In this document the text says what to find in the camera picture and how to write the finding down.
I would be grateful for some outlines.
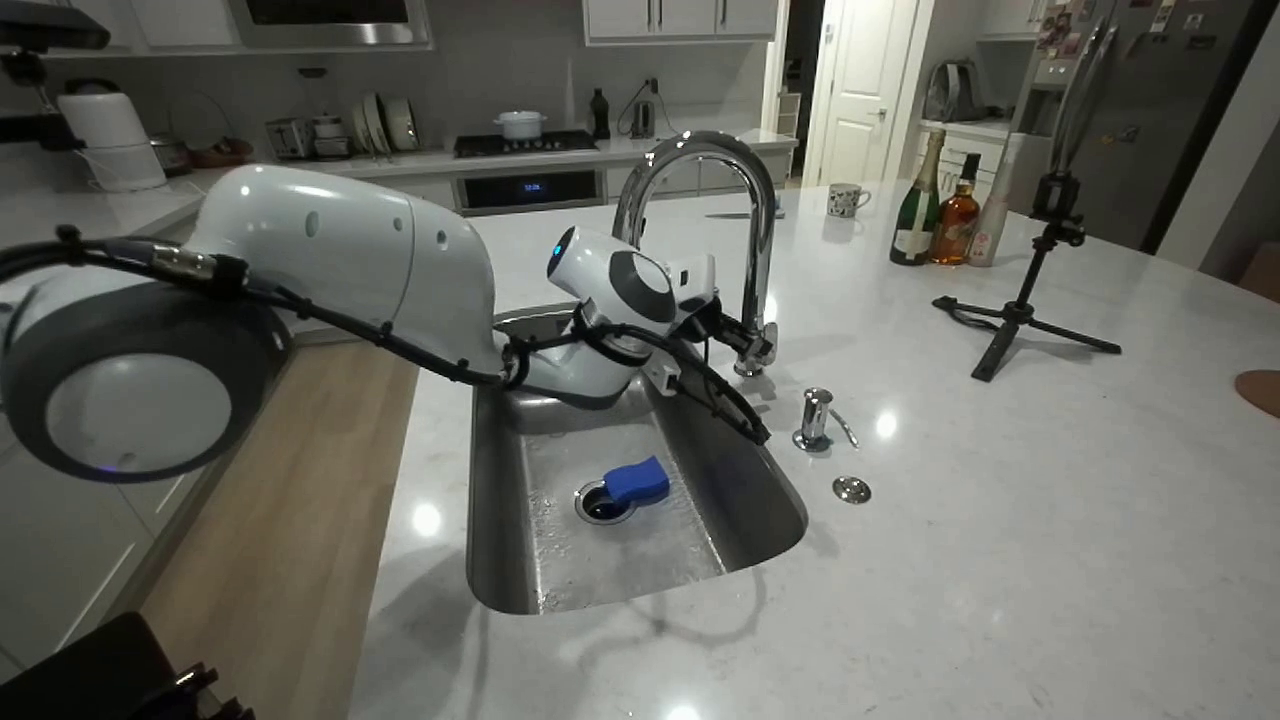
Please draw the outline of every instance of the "refrigerator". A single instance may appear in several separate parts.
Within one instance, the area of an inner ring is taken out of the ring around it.
[[[1102,30],[1102,51],[1096,73],[1074,73],[1084,43],[1074,58],[1037,48],[1006,208],[1031,212],[1056,116],[1087,98],[1073,152],[1084,233],[1157,251],[1272,14],[1276,0],[1074,0],[1074,34],[1087,43]]]

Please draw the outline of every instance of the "microwave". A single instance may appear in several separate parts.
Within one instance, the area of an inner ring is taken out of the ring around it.
[[[422,0],[233,0],[251,48],[377,48],[422,43]]]

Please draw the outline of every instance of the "backsplash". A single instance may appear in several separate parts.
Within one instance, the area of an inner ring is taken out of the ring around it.
[[[761,124],[762,43],[583,48],[581,0],[431,4],[431,36],[436,51],[59,62],[51,80],[108,78],[135,101],[146,133],[197,145],[233,133],[258,156],[269,122],[347,116],[369,92],[409,98],[427,147],[490,133],[503,107],[547,112],[551,128],[583,124],[591,87],[618,112],[643,78],[661,80],[661,133]]]

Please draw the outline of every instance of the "kitchen island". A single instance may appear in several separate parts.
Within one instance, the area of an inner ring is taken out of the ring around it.
[[[643,251],[716,251],[735,314],[745,208],[661,200]],[[545,251],[608,222],[476,222],[501,307],[565,301]],[[783,341],[745,394],[809,532],[769,564],[628,603],[503,616],[472,596],[472,394],[422,373],[352,715],[1272,715],[1280,425],[1231,376],[1280,366],[1280,307],[1113,245],[1061,248],[1031,304],[1123,356],[1023,332],[994,385],[976,385],[987,336],[933,298],[1013,301],[1031,227],[1006,225],[994,270],[892,270],[887,197],[826,222],[822,194],[783,194],[769,301]],[[832,389],[855,449],[790,449],[804,389]],[[834,478],[870,501],[834,501]]]

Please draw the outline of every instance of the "wooden cutting board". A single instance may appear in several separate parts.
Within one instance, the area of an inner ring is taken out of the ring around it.
[[[1235,394],[1280,421],[1280,373],[1262,369],[1262,373],[1238,373],[1235,376]]]

